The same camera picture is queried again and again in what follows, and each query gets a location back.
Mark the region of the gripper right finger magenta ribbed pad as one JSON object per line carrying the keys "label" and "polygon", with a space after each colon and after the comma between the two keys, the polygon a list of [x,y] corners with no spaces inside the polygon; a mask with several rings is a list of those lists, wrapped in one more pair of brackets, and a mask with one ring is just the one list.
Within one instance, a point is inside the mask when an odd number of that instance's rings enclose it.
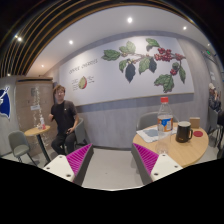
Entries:
{"label": "gripper right finger magenta ribbed pad", "polygon": [[182,169],[182,167],[167,154],[158,155],[136,143],[132,145],[131,153],[144,185]]}

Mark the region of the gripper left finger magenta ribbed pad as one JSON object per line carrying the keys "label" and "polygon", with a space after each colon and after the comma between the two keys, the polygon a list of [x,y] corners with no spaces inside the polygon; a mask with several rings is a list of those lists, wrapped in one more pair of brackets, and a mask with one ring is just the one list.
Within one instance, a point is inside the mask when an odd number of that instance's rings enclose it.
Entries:
{"label": "gripper left finger magenta ribbed pad", "polygon": [[58,155],[44,170],[81,186],[93,153],[93,145],[88,144],[67,156]]}

